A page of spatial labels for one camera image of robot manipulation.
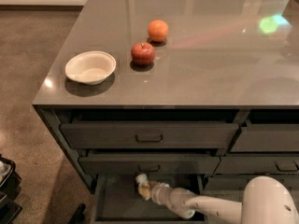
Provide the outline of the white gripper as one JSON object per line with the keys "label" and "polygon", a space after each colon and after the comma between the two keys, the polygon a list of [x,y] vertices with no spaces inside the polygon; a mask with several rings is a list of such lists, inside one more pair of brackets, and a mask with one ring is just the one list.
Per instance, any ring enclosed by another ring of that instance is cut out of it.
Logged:
{"label": "white gripper", "polygon": [[158,184],[157,181],[149,181],[149,184],[138,187],[138,193],[145,201],[151,198],[157,204],[168,204],[170,192],[171,187],[168,184]]}

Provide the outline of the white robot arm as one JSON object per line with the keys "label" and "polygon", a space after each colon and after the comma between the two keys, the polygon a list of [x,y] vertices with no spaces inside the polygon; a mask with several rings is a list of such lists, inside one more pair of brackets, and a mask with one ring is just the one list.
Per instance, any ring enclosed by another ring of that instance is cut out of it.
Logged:
{"label": "white robot arm", "polygon": [[163,205],[184,219],[198,212],[224,224],[299,224],[299,213],[291,194],[272,177],[251,179],[241,202],[196,195],[187,189],[149,181],[145,174],[138,175],[135,181],[144,200]]}

